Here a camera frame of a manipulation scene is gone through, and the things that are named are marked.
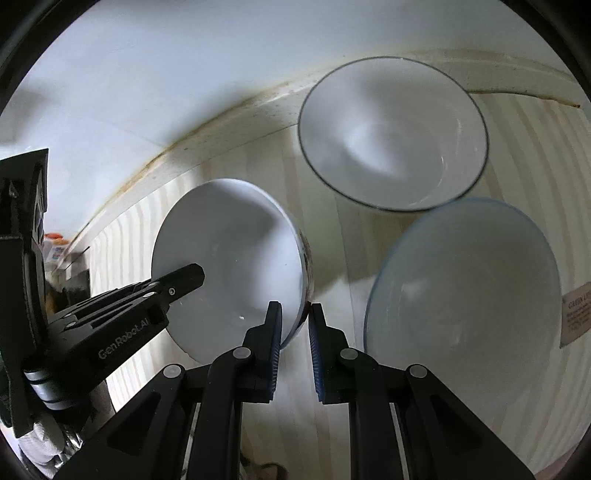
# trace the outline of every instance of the paper tag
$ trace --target paper tag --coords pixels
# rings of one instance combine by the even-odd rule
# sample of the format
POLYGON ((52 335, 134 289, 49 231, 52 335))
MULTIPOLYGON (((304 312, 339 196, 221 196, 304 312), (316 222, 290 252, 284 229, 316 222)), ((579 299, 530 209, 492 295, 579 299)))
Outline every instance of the paper tag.
POLYGON ((562 335, 560 347, 564 347, 584 334, 591 327, 591 282, 562 297, 562 335))

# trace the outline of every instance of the bowl rim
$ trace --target bowl rim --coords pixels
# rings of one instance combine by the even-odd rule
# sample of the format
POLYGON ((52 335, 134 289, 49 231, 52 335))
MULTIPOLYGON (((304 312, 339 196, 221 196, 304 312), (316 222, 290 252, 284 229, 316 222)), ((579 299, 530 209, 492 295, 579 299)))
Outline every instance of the bowl rim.
MULTIPOLYGON (((374 297, 374 293, 375 293, 375 289, 376 289, 376 285, 378 284, 378 281, 381 279, 381 277, 384 274, 386 264, 392 258, 392 256, 396 253, 396 251, 400 247, 400 243, 402 242, 402 240, 405 237, 407 237, 408 235, 411 235, 412 232, 413 232, 413 230, 416 230, 419 225, 421 225, 422 223, 424 223, 425 221, 427 221, 430 217, 437 215, 440 210, 445 210, 445 209, 448 209, 448 208, 457 206, 457 204, 459 204, 459 203, 488 203, 490 205, 508 207, 510 210, 513 210, 514 212, 517 212, 528 223, 532 224, 532 226, 534 227, 534 229, 537 230, 538 233, 541 235, 542 243, 548 249, 548 252, 550 253, 550 257, 553 260, 551 262, 552 265, 554 266, 554 268, 553 268, 553 270, 554 270, 553 277, 556 280, 556 284, 557 284, 557 287, 558 287, 558 296, 557 296, 558 299, 557 299, 557 305, 556 305, 556 315, 557 315, 557 319, 560 317, 561 301, 562 301, 562 289, 561 289, 561 284, 560 284, 560 271, 558 270, 558 263, 556 261, 556 256, 554 255, 554 251, 552 250, 552 247, 550 245, 550 242, 548 242, 548 239, 546 238, 546 235, 544 234, 544 231, 538 226, 538 224, 536 222, 534 222, 533 219, 531 219, 529 217, 529 215, 527 215, 525 212, 521 211, 519 208, 511 205, 510 203, 503 202, 502 200, 497 200, 497 199, 493 199, 493 198, 489 198, 489 197, 469 197, 469 198, 462 198, 462 199, 459 199, 459 200, 454 200, 452 202, 447 202, 445 205, 442 205, 442 206, 440 206, 440 207, 438 207, 436 209, 433 209, 431 212, 428 212, 425 215, 423 215, 421 218, 415 220, 412 223, 412 225, 410 227, 408 227, 407 230, 400 237, 398 237, 396 239, 396 241, 392 244, 392 246, 388 249, 388 252, 386 253, 386 256, 385 256, 385 258, 382 261, 382 264, 380 266, 379 272, 378 272, 378 274, 375 277, 374 284, 372 285, 371 291, 369 292, 368 302, 366 303, 366 306, 365 306, 365 315, 363 316, 363 351, 365 353, 369 353, 368 352, 368 342, 367 342, 369 306, 372 303, 372 300, 373 300, 373 297, 374 297)), ((559 327, 559 323, 557 322, 554 330, 558 330, 558 327, 559 327)))
MULTIPOLYGON (((281 217, 283 218, 283 220, 286 221, 287 225, 290 227, 291 229, 291 233, 295 239, 295 244, 297 245, 297 249, 298 249, 298 254, 300 256, 300 268, 301 268, 301 272, 302 272, 302 278, 301 278, 301 284, 300 284, 300 288, 301 288, 301 294, 300 294, 300 306, 298 308, 298 313, 296 318, 294 319, 294 324, 290 327, 290 330, 287 333, 287 336, 285 337, 285 340, 283 340, 281 342, 281 347, 285 347, 287 346, 287 344, 289 343, 290 340, 292 340, 292 338, 297 334, 297 332, 299 331, 299 328, 301 327, 301 317, 304 313, 304 310, 306 308, 306 303, 307 303, 307 292, 309 289, 309 285, 308 285, 308 275, 307 275, 307 270, 306 270, 306 260, 305 260, 305 248, 303 245, 303 242, 300 238, 299 235, 299 231, 300 229, 298 228, 298 226, 294 223, 294 221, 292 220, 291 216, 285 211, 285 209, 269 194, 267 193, 265 190, 263 190, 262 188, 260 188, 259 186, 247 181, 247 180, 241 180, 241 179, 233 179, 233 178, 226 178, 226 177, 222 177, 222 178, 218 178, 218 179, 211 179, 208 181, 204 181, 202 184, 197 185, 195 188, 192 188, 191 190, 189 190, 187 193, 185 193, 181 198, 178 199, 178 201, 173 205, 173 207, 170 209, 170 211, 168 212, 168 214, 164 217, 164 221, 166 221, 166 217, 170 214, 170 212, 172 211, 172 209, 174 209, 174 207, 188 194, 190 194, 191 192, 193 192, 194 190, 197 190, 200 187, 203 187, 206 184, 211 184, 211 183, 235 183, 235 184, 240 184, 243 187, 246 187, 247 189, 251 189, 254 190, 255 192, 261 194, 264 198, 266 198, 267 200, 269 200, 269 202, 272 204, 273 207, 276 208, 276 210, 279 211, 279 213, 281 214, 281 217)), ((158 235, 156 235, 156 241, 154 242, 154 249, 152 250, 152 262, 154 261, 154 250, 156 248, 156 242, 158 241, 158 235)))
POLYGON ((342 195, 343 197, 351 200, 352 202, 355 202, 359 205, 364 205, 366 207, 372 208, 372 209, 376 209, 376 210, 380 210, 383 212, 397 212, 397 213, 415 213, 415 212, 427 212, 429 210, 432 210, 434 208, 438 208, 442 205, 445 205, 446 203, 449 202, 453 202, 454 200, 457 200, 459 198, 461 198, 462 196, 464 196, 467 192, 469 192, 472 187, 478 182, 478 180, 480 180, 480 178, 482 177, 482 174, 484 172, 484 169, 486 168, 486 165, 488 164, 489 161, 489 148, 490 148, 490 141, 489 141, 489 134, 488 134, 488 128, 486 126, 486 122, 484 120, 484 116, 482 115, 482 112, 480 111, 480 108, 478 107, 478 105, 476 104, 474 98, 472 98, 470 96, 470 94, 468 93, 468 91, 462 86, 460 85, 454 78, 450 77, 447 73, 441 71, 438 68, 435 68, 425 62, 422 61, 418 61, 418 60, 414 60, 414 59, 408 59, 406 57, 401 57, 401 56, 395 56, 395 55, 378 55, 378 56, 373 56, 373 57, 363 57, 360 59, 356 59, 356 60, 352 60, 349 61, 347 63, 343 63, 342 65, 338 66, 337 68, 329 71, 328 73, 326 73, 320 80, 318 80, 318 82, 316 82, 316 84, 310 89, 310 91, 308 92, 308 94, 306 95, 306 98, 304 98, 304 102, 301 104, 301 108, 300 108, 300 112, 298 114, 298 118, 297 118, 297 138, 298 138, 298 143, 300 144, 300 150, 302 152, 302 155, 306 161, 306 163, 308 164, 308 166, 312 169, 312 171, 314 172, 314 174, 316 175, 316 177, 318 177, 320 179, 320 181, 322 181, 322 183, 324 183, 328 188, 330 188, 331 190, 333 190, 334 192, 342 195), (429 69, 435 70, 436 72, 441 73, 443 76, 447 77, 448 79, 450 79, 453 83, 455 83, 461 90, 462 92, 464 92, 464 94, 470 99, 470 101, 472 102, 472 104, 474 105, 474 107, 476 108, 476 111, 478 112, 478 115, 480 116, 480 120, 482 121, 482 126, 484 128, 484 134, 485 134, 485 150, 484 150, 484 161, 482 162, 482 166, 480 168, 480 171, 478 172, 478 174, 476 175, 476 177, 474 178, 474 181, 471 182, 470 185, 468 185, 464 190, 462 190, 460 193, 458 193, 457 195, 455 195, 454 197, 445 200, 444 202, 438 203, 436 205, 432 205, 430 207, 424 207, 424 208, 394 208, 394 207, 383 207, 380 205, 375 205, 373 203, 369 203, 369 202, 364 202, 363 200, 359 200, 356 198, 353 198, 350 195, 347 195, 345 192, 342 192, 341 190, 337 189, 334 185, 331 185, 322 175, 320 175, 320 173, 314 168, 314 165, 312 165, 312 162, 310 161, 310 159, 308 158, 308 155, 306 154, 306 149, 304 148, 304 145, 302 143, 301 140, 301 117, 302 117, 302 113, 304 112, 304 108, 306 107, 306 103, 308 102, 308 100, 310 99, 310 95, 312 94, 312 92, 314 92, 314 90, 316 90, 316 87, 318 87, 318 85, 320 85, 322 82, 324 82, 324 80, 326 80, 329 76, 331 76, 333 73, 335 73, 336 71, 348 67, 350 65, 352 65, 353 63, 359 63, 362 61, 371 61, 371 60, 384 60, 384 59, 390 59, 390 60, 404 60, 404 61, 409 61, 412 63, 418 63, 419 65, 422 65, 424 67, 427 67, 429 69))

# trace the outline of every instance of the wall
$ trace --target wall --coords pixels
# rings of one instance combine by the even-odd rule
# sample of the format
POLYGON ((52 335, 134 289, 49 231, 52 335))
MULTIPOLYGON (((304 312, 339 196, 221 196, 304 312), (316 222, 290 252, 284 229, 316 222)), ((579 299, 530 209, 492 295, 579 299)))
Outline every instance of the wall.
POLYGON ((46 230, 72 236, 165 147, 262 89, 433 48, 566 69, 498 0, 102 0, 17 90, 0 117, 0 158, 50 148, 46 230))

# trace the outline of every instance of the screw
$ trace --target screw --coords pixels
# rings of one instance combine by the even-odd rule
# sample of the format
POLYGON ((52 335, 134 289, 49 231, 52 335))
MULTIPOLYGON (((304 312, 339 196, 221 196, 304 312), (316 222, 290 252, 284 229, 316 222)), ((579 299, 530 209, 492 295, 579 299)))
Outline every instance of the screw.
POLYGON ((234 358, 238 358, 239 360, 248 358, 251 356, 251 350, 246 346, 239 346, 238 348, 234 349, 232 355, 234 355, 234 358))
POLYGON ((413 365, 411 366, 411 368, 408 369, 408 372, 414 378, 425 378, 427 376, 428 370, 422 365, 413 365))
POLYGON ((340 351, 340 356, 345 360, 355 360, 359 354, 353 348, 343 348, 340 351))
POLYGON ((169 365, 164 368, 164 376, 166 378, 177 378, 181 374, 182 370, 178 365, 169 365))

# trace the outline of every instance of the striped tablecloth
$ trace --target striped tablecloth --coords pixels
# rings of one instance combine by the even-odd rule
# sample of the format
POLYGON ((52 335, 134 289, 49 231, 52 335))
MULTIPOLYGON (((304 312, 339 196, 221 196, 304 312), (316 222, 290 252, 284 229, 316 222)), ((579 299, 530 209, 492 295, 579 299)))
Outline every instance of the striped tablecloth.
MULTIPOLYGON (((489 162, 469 196, 504 200, 544 231, 566 293, 591 280, 591 129, 580 109, 504 93, 473 95, 490 137, 489 162)), ((330 325, 362 349, 365 305, 388 248, 418 215, 374 212, 333 193, 303 160, 296 127, 213 158, 121 214, 88 251, 92 293, 150 277, 158 229, 190 189, 219 177, 262 187, 298 220, 309 240, 315 300, 330 325)), ((485 423, 533 472, 572 448, 591 421, 591 336, 559 349, 544 375, 485 423)), ((120 408, 163 366, 195 363, 166 332, 108 379, 120 408)), ((293 479, 349 478, 347 406, 322 406, 314 392, 307 329, 282 351, 275 399, 244 406, 243 449, 279 462, 293 479)))

